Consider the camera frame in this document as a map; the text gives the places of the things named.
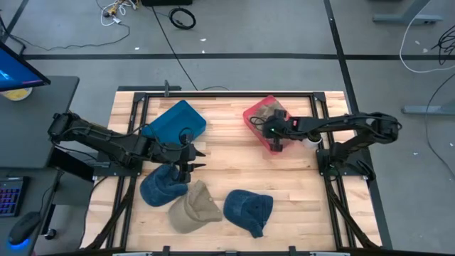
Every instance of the wooden tabletop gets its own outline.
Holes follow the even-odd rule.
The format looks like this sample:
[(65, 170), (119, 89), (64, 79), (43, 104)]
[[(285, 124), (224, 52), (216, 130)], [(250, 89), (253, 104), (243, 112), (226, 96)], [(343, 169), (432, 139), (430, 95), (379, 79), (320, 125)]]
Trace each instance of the wooden tabletop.
[[(126, 133), (133, 94), (117, 92), (109, 129)], [(348, 113), (343, 92), (326, 92), (326, 98), (331, 117)], [(311, 116), (309, 100), (301, 97), (277, 99), (291, 115)], [(140, 183), (159, 166), (147, 162), (136, 184), (128, 251), (161, 251), (164, 245), (171, 246), (172, 251), (287, 251), (290, 245), (301, 251), (335, 249), (327, 196), (318, 172), (315, 149), (306, 149), (301, 143), (294, 142), (275, 156), (267, 152), (242, 119), (242, 113), (261, 100), (257, 97), (152, 98), (146, 122), (150, 123), (180, 100), (186, 100), (207, 121), (205, 132), (194, 141), (196, 148), (207, 155), (195, 162), (207, 165), (192, 173), (192, 183), (204, 181), (220, 209), (223, 209), (226, 195), (234, 189), (272, 196), (272, 214), (264, 228), (263, 238), (252, 238), (248, 231), (226, 219), (220, 223), (209, 223), (189, 234), (179, 234), (168, 221), (167, 211), (172, 202), (154, 208), (148, 206), (139, 193)], [(352, 136), (352, 132), (334, 133), (338, 142)], [(351, 215), (368, 237), (380, 244), (366, 182), (359, 176), (346, 176), (343, 181)], [(112, 177), (94, 191), (83, 247), (93, 241), (111, 216), (116, 186), (117, 178)], [(344, 222), (341, 217), (338, 218), (343, 244), (347, 246)], [(121, 224), (120, 220), (115, 245), (119, 244)]]

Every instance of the monitor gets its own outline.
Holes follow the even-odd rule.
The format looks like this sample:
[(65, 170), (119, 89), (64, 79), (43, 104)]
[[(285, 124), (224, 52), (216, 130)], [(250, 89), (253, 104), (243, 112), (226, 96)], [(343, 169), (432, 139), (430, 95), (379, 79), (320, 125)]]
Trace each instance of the monitor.
[(0, 92), (49, 84), (48, 78), (0, 42)]

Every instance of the blue container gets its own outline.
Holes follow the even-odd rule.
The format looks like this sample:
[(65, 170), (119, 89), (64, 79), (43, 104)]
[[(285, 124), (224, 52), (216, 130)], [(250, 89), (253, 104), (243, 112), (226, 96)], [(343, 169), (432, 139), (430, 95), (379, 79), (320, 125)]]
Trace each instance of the blue container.
[(176, 143), (181, 145), (178, 135), (190, 134), (189, 129), (194, 131), (193, 139), (197, 138), (205, 131), (207, 122), (198, 114), (185, 100), (181, 100), (171, 107), (164, 114), (156, 118), (149, 126), (152, 126), (156, 134), (152, 134), (151, 129), (143, 128), (142, 134), (148, 137), (158, 137), (161, 143)]

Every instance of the tan cap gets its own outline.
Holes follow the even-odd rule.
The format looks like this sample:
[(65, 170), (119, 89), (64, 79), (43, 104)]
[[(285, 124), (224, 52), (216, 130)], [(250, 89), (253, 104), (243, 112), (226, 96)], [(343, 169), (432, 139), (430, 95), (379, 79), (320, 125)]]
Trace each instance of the tan cap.
[(193, 232), (212, 221), (221, 221), (223, 213), (215, 205), (202, 181), (190, 187), (169, 209), (169, 221), (182, 234)]

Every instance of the red plastic bin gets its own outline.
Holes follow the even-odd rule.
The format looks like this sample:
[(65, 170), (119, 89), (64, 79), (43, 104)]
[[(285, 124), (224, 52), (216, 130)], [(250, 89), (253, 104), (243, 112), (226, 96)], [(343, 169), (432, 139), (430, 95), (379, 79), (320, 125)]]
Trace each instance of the red plastic bin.
[[(252, 106), (251, 108), (245, 110), (243, 112), (243, 121), (245, 124), (250, 128), (250, 130), (256, 135), (256, 137), (261, 141), (261, 143), (265, 146), (268, 152), (270, 154), (278, 154), (279, 152), (272, 151), (270, 149), (270, 143), (273, 141), (271, 139), (265, 139), (262, 136), (262, 131), (259, 129), (259, 127), (253, 125), (250, 122), (251, 117), (261, 117), (263, 119), (267, 119), (269, 116), (273, 115), (273, 110), (275, 109), (280, 109), (280, 110), (286, 110), (275, 97), (269, 95), (265, 97), (263, 100)], [(290, 115), (287, 112), (286, 119), (289, 119)], [(286, 146), (289, 144), (288, 139), (282, 139), (283, 143), (283, 149), (286, 148)]]

